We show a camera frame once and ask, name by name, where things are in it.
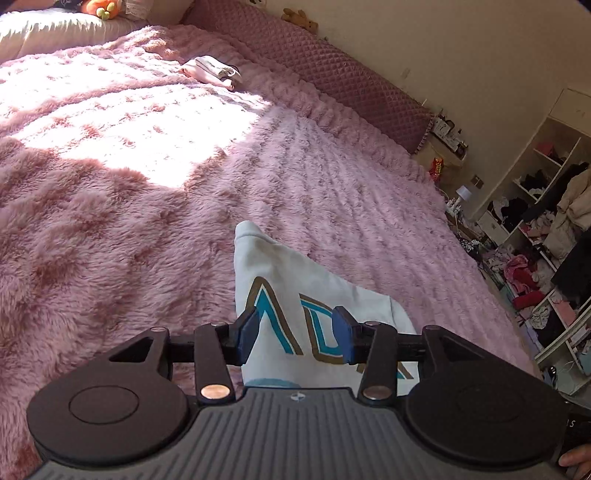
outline ribbed black surface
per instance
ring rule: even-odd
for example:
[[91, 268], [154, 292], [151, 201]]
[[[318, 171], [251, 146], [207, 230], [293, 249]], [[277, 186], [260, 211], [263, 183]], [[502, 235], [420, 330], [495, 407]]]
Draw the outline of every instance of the ribbed black surface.
[[77, 471], [50, 462], [31, 478], [559, 480], [563, 477], [545, 464], [516, 472], [491, 473], [445, 463], [415, 444], [393, 412], [364, 407], [348, 390], [251, 388], [234, 405], [202, 411], [180, 442], [144, 462], [108, 471]]

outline clothing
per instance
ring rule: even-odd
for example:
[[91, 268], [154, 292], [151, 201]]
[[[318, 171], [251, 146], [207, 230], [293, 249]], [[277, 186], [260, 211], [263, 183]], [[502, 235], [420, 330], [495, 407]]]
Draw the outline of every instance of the clothing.
[[557, 204], [557, 214], [544, 246], [558, 259], [577, 243], [580, 229], [591, 227], [591, 170], [573, 177]]
[[570, 180], [557, 207], [576, 226], [583, 230], [591, 227], [591, 170]]
[[535, 220], [526, 223], [527, 228], [523, 228], [523, 230], [530, 238], [539, 238], [541, 236], [545, 237], [550, 233], [550, 227], [552, 226], [552, 222], [554, 222], [555, 218], [555, 214], [546, 210]]
[[577, 305], [587, 300], [591, 293], [591, 229], [583, 232], [560, 264], [552, 282], [567, 299]]
[[521, 216], [528, 209], [527, 202], [520, 198], [509, 200], [509, 205], [501, 209], [503, 225], [510, 232], [519, 224]]
[[556, 211], [556, 205], [562, 198], [562, 195], [566, 191], [570, 180], [576, 177], [580, 173], [584, 172], [589, 164], [587, 162], [571, 165], [566, 171], [554, 182], [554, 185], [546, 192], [544, 197], [527, 209], [522, 215], [524, 222], [531, 222], [538, 218], [545, 210]]
[[[400, 333], [415, 333], [402, 306], [357, 287], [311, 259], [272, 240], [252, 222], [236, 227], [236, 313], [254, 305], [262, 314], [259, 335], [246, 365], [245, 385], [350, 387], [362, 374], [343, 365], [332, 331], [332, 308], [344, 306], [358, 321], [377, 320]], [[418, 383], [416, 362], [398, 366], [398, 394]]]
[[513, 272], [513, 279], [523, 283], [532, 290], [538, 290], [537, 283], [531, 278], [532, 274], [527, 268], [517, 268]]
[[195, 59], [189, 60], [187, 63], [184, 63], [179, 71], [183, 75], [198, 80], [202, 83], [208, 83], [216, 87], [224, 87], [227, 90], [230, 90], [231, 92], [234, 90], [234, 86], [230, 79], [220, 80], [213, 73], [209, 72], [208, 70], [202, 68], [199, 64], [197, 64], [197, 61]]
[[484, 264], [493, 271], [502, 272], [505, 264], [513, 258], [505, 247], [499, 247], [482, 255]]
[[503, 214], [501, 213], [501, 209], [508, 206], [509, 200], [507, 200], [505, 197], [501, 197], [499, 200], [492, 201], [493, 210], [495, 211], [497, 218], [499, 218], [501, 222], [503, 221]]
[[520, 295], [513, 299], [513, 307], [515, 310], [522, 310], [526, 307], [533, 307], [537, 305], [542, 300], [544, 300], [545, 295], [540, 290], [534, 290], [525, 295]]
[[538, 285], [540, 291], [547, 295], [552, 290], [552, 276], [554, 270], [548, 265], [548, 262], [544, 259], [540, 259], [536, 263], [537, 269], [531, 274], [531, 279]]
[[546, 324], [548, 323], [548, 318], [550, 317], [550, 312], [551, 312], [551, 308], [549, 306], [545, 306], [545, 307], [533, 312], [529, 317], [531, 326], [533, 328], [537, 328], [538, 330], [543, 329], [546, 326]]
[[527, 272], [530, 274], [531, 279], [531, 273], [527, 268], [527, 264], [528, 261], [525, 255], [517, 255], [516, 257], [511, 258], [511, 260], [509, 260], [505, 265], [505, 279], [515, 287], [517, 293], [519, 294], [529, 293], [532, 291], [532, 288], [530, 286], [515, 278], [515, 272], [523, 269], [527, 270]]
[[547, 347], [564, 332], [564, 325], [562, 325], [562, 322], [558, 318], [558, 315], [556, 315], [556, 312], [552, 310], [550, 315], [548, 315], [546, 326], [542, 329], [534, 328], [534, 330], [538, 335], [538, 340], [540, 341], [541, 345], [543, 347]]
[[562, 260], [577, 243], [579, 230], [563, 212], [556, 214], [543, 245], [557, 259]]
[[548, 179], [544, 172], [538, 170], [534, 176], [526, 175], [521, 181], [521, 186], [526, 190], [544, 190], [548, 186]]

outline pink clothing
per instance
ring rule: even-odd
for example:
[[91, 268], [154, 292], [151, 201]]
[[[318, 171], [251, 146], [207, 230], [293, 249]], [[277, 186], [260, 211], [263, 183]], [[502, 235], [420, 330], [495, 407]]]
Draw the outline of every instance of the pink clothing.
[[531, 276], [530, 270], [527, 268], [527, 257], [525, 255], [517, 255], [516, 257], [511, 258], [505, 264], [505, 279], [515, 287], [517, 293], [529, 293], [532, 291], [532, 288], [529, 285], [526, 285], [522, 281], [519, 281], [515, 278], [515, 271], [525, 268]]

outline coat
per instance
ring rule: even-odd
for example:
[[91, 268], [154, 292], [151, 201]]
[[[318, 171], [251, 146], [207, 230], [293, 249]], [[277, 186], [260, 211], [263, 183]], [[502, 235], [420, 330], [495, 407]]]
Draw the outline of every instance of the coat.
[[570, 180], [557, 210], [544, 246], [562, 260], [576, 245], [580, 231], [591, 227], [591, 170]]

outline orange stuffed toy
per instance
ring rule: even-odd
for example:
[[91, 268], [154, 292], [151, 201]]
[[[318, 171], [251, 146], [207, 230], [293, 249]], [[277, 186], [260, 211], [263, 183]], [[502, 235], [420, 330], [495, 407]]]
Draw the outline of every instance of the orange stuffed toy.
[[119, 15], [121, 0], [86, 0], [80, 6], [80, 11], [85, 14], [94, 15], [103, 20], [115, 18]]

